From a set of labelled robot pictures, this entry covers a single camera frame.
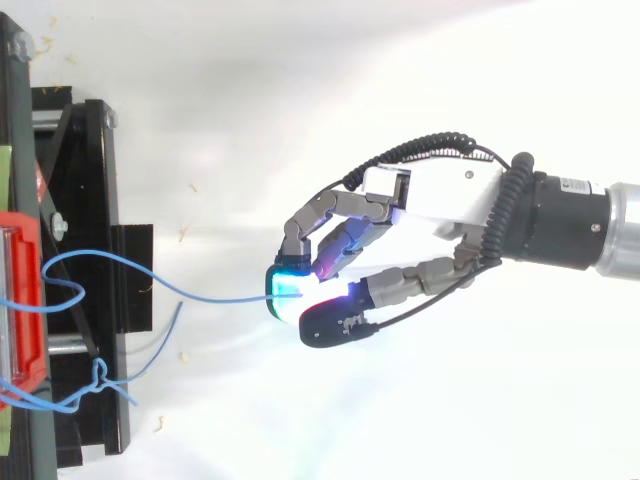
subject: bolt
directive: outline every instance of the bolt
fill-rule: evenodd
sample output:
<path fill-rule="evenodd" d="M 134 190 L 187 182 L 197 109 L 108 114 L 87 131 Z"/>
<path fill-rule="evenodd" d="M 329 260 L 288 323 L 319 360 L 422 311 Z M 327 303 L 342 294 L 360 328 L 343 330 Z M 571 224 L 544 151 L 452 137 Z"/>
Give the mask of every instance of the bolt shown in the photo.
<path fill-rule="evenodd" d="M 59 242 L 64 238 L 64 234 L 69 230 L 69 224 L 64 221 L 62 215 L 58 212 L 51 216 L 51 233 L 53 238 Z"/>
<path fill-rule="evenodd" d="M 104 124 L 112 130 L 118 127 L 118 114 L 115 110 L 109 109 L 104 112 Z"/>
<path fill-rule="evenodd" d="M 9 42 L 9 55 L 21 62 L 33 60 L 36 54 L 36 44 L 27 32 L 16 33 Z"/>

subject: blue wire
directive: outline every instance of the blue wire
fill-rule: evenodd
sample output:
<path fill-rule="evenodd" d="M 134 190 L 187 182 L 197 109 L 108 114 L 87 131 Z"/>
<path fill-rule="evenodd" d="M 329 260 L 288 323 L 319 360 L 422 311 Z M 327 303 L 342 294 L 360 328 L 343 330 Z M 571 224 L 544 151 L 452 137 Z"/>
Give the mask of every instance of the blue wire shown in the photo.
<path fill-rule="evenodd" d="M 78 390 L 77 392 L 68 396 L 67 398 L 65 398 L 60 402 L 53 403 L 47 400 L 43 400 L 34 395 L 31 395 L 25 392 L 24 390 L 21 390 L 18 387 L 14 386 L 13 384 L 3 379 L 2 377 L 0 377 L 0 387 L 2 387 L 4 390 L 9 391 L 15 395 L 18 395 L 20 398 L 27 401 L 25 402 L 25 401 L 15 400 L 13 398 L 7 397 L 6 395 L 2 395 L 2 394 L 0 394 L 0 401 L 2 401 L 3 403 L 6 403 L 7 405 L 11 405 L 17 408 L 24 408 L 27 410 L 54 411 L 59 413 L 75 413 L 78 411 L 78 408 L 80 408 L 80 399 L 84 395 L 86 395 L 87 393 L 99 393 L 105 388 L 109 387 L 116 390 L 133 405 L 138 405 L 137 402 L 119 385 L 123 385 L 136 380 L 137 378 L 142 376 L 149 369 L 149 367 L 156 361 L 160 353 L 162 353 L 162 350 L 164 349 L 165 345 L 169 341 L 171 334 L 173 333 L 173 329 L 175 328 L 176 323 L 178 321 L 178 316 L 180 315 L 180 310 L 182 310 L 183 303 L 184 302 L 180 302 L 178 304 L 178 307 L 176 308 L 176 311 L 173 314 L 173 319 L 171 320 L 171 325 L 169 326 L 169 330 L 167 331 L 167 334 L 165 335 L 164 340 L 162 341 L 162 344 L 156 351 L 155 355 L 151 357 L 151 360 L 149 360 L 149 362 L 142 368 L 142 370 L 140 370 L 138 373 L 136 373 L 132 377 L 125 378 L 124 380 L 115 380 L 115 381 L 109 380 L 107 378 L 107 374 L 108 374 L 107 364 L 104 363 L 104 360 L 102 360 L 101 358 L 95 358 L 93 360 L 93 366 L 91 369 L 91 377 L 92 377 L 91 383 L 85 387 L 82 387 L 80 390 Z"/>
<path fill-rule="evenodd" d="M 115 260 L 116 262 L 123 263 L 124 265 L 128 265 L 129 267 L 135 268 L 136 270 L 139 270 L 140 272 L 145 273 L 146 275 L 148 275 L 151 278 L 155 279 L 156 281 L 158 281 L 159 283 L 161 283 L 165 287 L 169 288 L 170 290 L 173 290 L 174 292 L 179 293 L 180 295 L 182 295 L 182 296 L 184 296 L 186 298 L 190 298 L 191 300 L 197 300 L 199 302 L 215 303 L 215 304 L 232 304 L 232 303 L 257 302 L 257 301 L 262 301 L 262 300 L 270 300 L 272 298 L 298 298 L 298 297 L 302 296 L 302 295 L 299 295 L 299 294 L 263 295 L 263 296 L 258 296 L 258 297 L 231 298 L 231 299 L 214 299 L 214 298 L 201 297 L 201 296 L 198 296 L 198 295 L 193 295 L 191 293 L 185 292 L 184 290 L 182 290 L 182 289 L 170 284 L 169 282 L 167 282 L 163 278 L 159 277 L 158 275 L 153 273 L 148 268 L 143 267 L 142 265 L 140 265 L 138 263 L 135 263 L 135 262 L 132 262 L 131 260 L 128 260 L 126 258 L 120 257 L 118 255 L 114 255 L 113 253 L 103 252 L 103 251 L 100 251 L 100 250 L 74 250 L 72 252 L 66 252 L 66 253 L 62 253 L 60 255 L 57 255 L 57 256 L 53 257 L 52 259 L 50 259 L 48 262 L 46 262 L 42 266 L 42 278 L 43 278 L 43 280 L 46 283 L 49 283 L 51 285 L 59 285 L 59 286 L 62 286 L 62 287 L 69 287 L 69 288 L 72 288 L 72 289 L 76 290 L 78 292 L 78 294 L 74 298 L 72 298 L 71 300 L 68 300 L 68 301 L 66 301 L 64 303 L 61 303 L 59 305 L 49 305 L 49 306 L 46 306 L 46 307 L 38 307 L 38 306 L 34 306 L 34 305 L 25 305 L 25 304 L 22 304 L 22 303 L 13 302 L 13 301 L 8 300 L 6 298 L 0 298 L 0 305 L 3 305 L 3 306 L 8 307 L 8 308 L 12 308 L 14 310 L 19 310 L 19 311 L 29 312 L 29 313 L 56 313 L 56 312 L 61 312 L 63 310 L 66 310 L 66 309 L 76 305 L 77 303 L 79 303 L 85 297 L 85 294 L 86 294 L 84 288 L 82 288 L 82 285 L 80 285 L 80 284 L 78 284 L 76 282 L 69 281 L 69 280 L 61 280 L 61 279 L 57 279 L 57 278 L 51 278 L 51 277 L 49 277 L 47 275 L 47 271 L 56 262 L 59 262 L 61 260 L 65 260 L 65 259 L 71 258 L 71 257 L 81 256 L 81 255 L 94 255 L 94 256 L 104 257 L 104 258 L 108 258 L 108 259 L 111 259 L 111 260 Z M 0 377 L 0 387 L 2 387 L 1 391 L 11 392 L 11 393 L 17 395 L 18 397 L 22 398 L 22 400 L 15 400 L 15 399 L 10 398 L 10 397 L 8 397 L 6 395 L 0 394 L 0 401 L 2 401 L 3 403 L 5 403 L 7 405 L 11 405 L 13 407 L 24 408 L 24 409 L 28 409 L 28 410 L 55 411 L 55 412 L 60 412 L 60 413 L 74 413 L 74 412 L 78 411 L 78 408 L 80 407 L 80 399 L 82 398 L 83 395 L 86 395 L 87 393 L 90 393 L 90 392 L 99 393 L 102 390 L 104 390 L 105 388 L 109 387 L 109 388 L 112 388 L 112 389 L 116 390 L 118 393 L 120 393 L 122 396 L 124 396 L 133 405 L 137 405 L 136 401 L 124 389 L 122 389 L 119 385 L 127 384 L 127 383 L 139 378 L 141 375 L 143 375 L 147 371 L 147 369 L 153 364 L 153 362 L 156 361 L 156 359 L 158 358 L 158 356 L 160 355 L 160 353 L 164 349 L 165 345 L 167 344 L 167 341 L 169 340 L 169 337 L 171 336 L 171 333 L 173 332 L 173 329 L 174 329 L 174 327 L 176 325 L 176 322 L 178 320 L 178 315 L 180 314 L 180 310 L 182 309 L 182 304 L 183 304 L 183 302 L 180 302 L 178 304 L 178 308 L 176 308 L 176 311 L 174 313 L 173 320 L 171 321 L 171 325 L 169 327 L 169 331 L 167 332 L 167 335 L 165 336 L 164 340 L 162 341 L 162 344 L 160 345 L 160 348 L 155 353 L 155 355 L 151 358 L 151 360 L 149 360 L 149 362 L 144 366 L 144 368 L 142 368 L 142 370 L 140 370 L 134 376 L 126 378 L 124 380 L 116 380 L 116 381 L 109 380 L 107 378 L 107 374 L 108 374 L 107 364 L 104 363 L 104 360 L 102 360 L 101 358 L 95 358 L 93 360 L 93 365 L 92 365 L 92 369 L 91 369 L 91 373 L 92 373 L 92 381 L 91 381 L 91 383 L 89 385 L 81 388 L 77 392 L 73 393 L 72 395 L 70 395 L 69 397 L 65 398 L 64 400 L 62 400 L 62 401 L 60 401 L 58 403 L 49 402 L 47 400 L 43 400 L 43 399 L 41 399 L 39 397 L 31 395 L 31 394 L 19 389 L 18 387 L 14 386 L 11 382 L 9 382 L 8 380 L 6 380 L 6 379 L 4 379 L 2 377 Z"/>
<path fill-rule="evenodd" d="M 274 295 L 262 295 L 262 296 L 258 296 L 258 297 L 245 297 L 245 298 L 223 298 L 223 299 L 219 299 L 219 298 L 207 298 L 207 297 L 201 297 L 199 295 L 194 295 L 192 293 L 188 293 L 185 292 L 184 290 L 170 284 L 169 282 L 167 282 L 166 280 L 164 280 L 163 278 L 159 277 L 158 275 L 156 275 L 155 273 L 153 273 L 151 270 L 149 270 L 146 267 L 143 267 L 142 265 L 136 263 L 136 262 L 132 262 L 131 260 L 128 260 L 126 258 L 120 257 L 118 255 L 114 255 L 113 253 L 109 253 L 109 252 L 102 252 L 100 250 L 74 250 L 72 252 L 66 252 L 66 253 L 61 253 L 60 255 L 57 255 L 55 257 L 53 257 L 51 260 L 49 260 L 47 263 L 45 263 L 42 266 L 42 278 L 46 283 L 52 284 L 52 285 L 60 285 L 62 287 L 69 287 L 69 288 L 73 288 L 74 290 L 76 290 L 78 292 L 78 294 L 72 298 L 71 300 L 67 300 L 64 303 L 61 303 L 59 305 L 49 305 L 46 307 L 37 307 L 34 305 L 25 305 L 22 303 L 16 303 L 16 302 L 12 302 L 11 300 L 7 300 L 6 298 L 0 298 L 0 305 L 4 305 L 5 307 L 8 308 L 13 308 L 15 310 L 19 310 L 22 312 L 30 312 L 30 313 L 57 313 L 57 312 L 62 312 L 63 310 L 66 310 L 68 308 L 73 307 L 74 305 L 76 305 L 77 303 L 79 303 L 85 296 L 86 292 L 84 290 L 84 288 L 82 288 L 82 285 L 76 283 L 76 282 L 71 282 L 68 280 L 60 280 L 57 278 L 51 278 L 47 275 L 47 271 L 49 270 L 49 268 L 51 268 L 51 265 L 53 265 L 54 263 L 57 263 L 61 260 L 65 260 L 67 258 L 71 258 L 71 257 L 78 257 L 81 255 L 94 255 L 97 257 L 104 257 L 104 258 L 109 258 L 111 260 L 115 260 L 116 262 L 120 262 L 123 263 L 131 268 L 135 268 L 136 270 L 150 276 L 151 278 L 153 278 L 154 280 L 158 281 L 159 283 L 161 283 L 162 285 L 164 285 L 165 287 L 169 288 L 170 290 L 173 290 L 176 293 L 179 293 L 180 295 L 182 295 L 183 297 L 186 298 L 190 298 L 191 300 L 197 300 L 198 302 L 205 302 L 205 303 L 215 303 L 215 304 L 231 304 L 231 303 L 249 303 L 249 302 L 259 302 L 262 300 L 270 300 L 272 298 L 274 298 Z M 277 295 L 278 298 L 299 298 L 301 297 L 301 295 L 299 294 L 287 294 L 287 295 Z"/>

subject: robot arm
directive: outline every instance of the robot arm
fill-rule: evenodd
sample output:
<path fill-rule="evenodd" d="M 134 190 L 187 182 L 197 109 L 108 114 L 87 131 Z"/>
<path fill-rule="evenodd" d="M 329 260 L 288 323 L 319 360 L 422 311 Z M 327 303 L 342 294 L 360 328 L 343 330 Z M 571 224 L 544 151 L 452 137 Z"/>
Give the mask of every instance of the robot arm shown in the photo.
<path fill-rule="evenodd" d="M 267 272 L 267 293 L 303 294 L 306 303 L 274 299 L 269 308 L 278 316 L 284 303 L 299 302 L 289 314 L 299 318 L 300 337 L 312 347 L 371 336 L 468 287 L 502 257 L 640 278 L 638 186 L 604 189 L 534 173 L 528 153 L 516 155 L 509 168 L 473 139 L 450 133 L 396 147 L 341 183 L 349 190 L 362 184 L 362 194 L 325 190 L 303 206 L 285 224 L 285 239 Z M 308 236 L 333 214 L 347 220 L 320 242 L 312 262 Z M 461 238 L 452 258 L 390 268 L 333 290 L 337 274 L 364 247 L 407 217 L 435 220 L 436 235 Z M 366 310 L 421 294 L 433 298 L 399 317 L 380 324 L 364 317 Z"/>

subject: red component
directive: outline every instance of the red component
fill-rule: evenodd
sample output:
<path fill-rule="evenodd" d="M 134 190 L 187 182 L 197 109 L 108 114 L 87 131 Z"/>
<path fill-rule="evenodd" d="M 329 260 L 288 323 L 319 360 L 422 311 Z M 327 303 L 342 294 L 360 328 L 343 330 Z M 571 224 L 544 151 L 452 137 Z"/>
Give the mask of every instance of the red component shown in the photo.
<path fill-rule="evenodd" d="M 16 212 L 0 212 L 0 228 L 12 229 L 10 248 L 13 300 L 16 303 L 42 306 L 40 280 L 40 222 Z M 21 372 L 13 384 L 32 392 L 47 376 L 47 350 L 44 316 L 14 310 L 17 365 Z M 0 402 L 0 410 L 6 407 Z"/>

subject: clear plastic cover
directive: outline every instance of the clear plastic cover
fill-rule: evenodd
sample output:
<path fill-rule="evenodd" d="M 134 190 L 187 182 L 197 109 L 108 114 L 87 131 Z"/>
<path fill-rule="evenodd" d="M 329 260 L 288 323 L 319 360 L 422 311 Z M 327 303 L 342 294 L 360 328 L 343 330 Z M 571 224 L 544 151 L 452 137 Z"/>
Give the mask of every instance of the clear plastic cover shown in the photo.
<path fill-rule="evenodd" d="M 0 228 L 0 297 L 13 298 L 11 235 L 13 229 Z M 20 378 L 18 369 L 14 311 L 0 306 L 0 376 L 11 382 Z"/>

